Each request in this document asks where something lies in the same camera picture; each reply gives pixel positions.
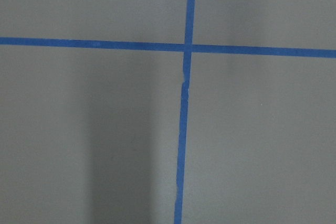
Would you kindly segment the blue tape grid lines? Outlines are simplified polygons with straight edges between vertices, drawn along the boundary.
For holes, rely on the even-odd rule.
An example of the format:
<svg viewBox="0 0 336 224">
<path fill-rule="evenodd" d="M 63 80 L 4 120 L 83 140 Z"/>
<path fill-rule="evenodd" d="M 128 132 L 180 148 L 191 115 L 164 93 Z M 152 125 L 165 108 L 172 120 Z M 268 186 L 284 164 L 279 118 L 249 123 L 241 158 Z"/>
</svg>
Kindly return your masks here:
<svg viewBox="0 0 336 224">
<path fill-rule="evenodd" d="M 185 175 L 185 154 L 187 143 L 188 102 L 193 53 L 264 55 L 286 57 L 335 58 L 334 49 L 306 49 L 281 47 L 253 47 L 228 45 L 199 45 L 193 43 L 195 0 L 186 0 L 184 42 L 182 44 L 158 42 L 130 42 L 106 40 L 77 40 L 49 38 L 1 37 L 1 45 L 42 46 L 66 48 L 97 48 L 117 50 L 171 51 L 183 53 L 183 82 L 181 86 L 181 105 L 178 133 L 176 200 L 174 204 L 174 223 L 182 223 L 183 194 Z"/>
</svg>

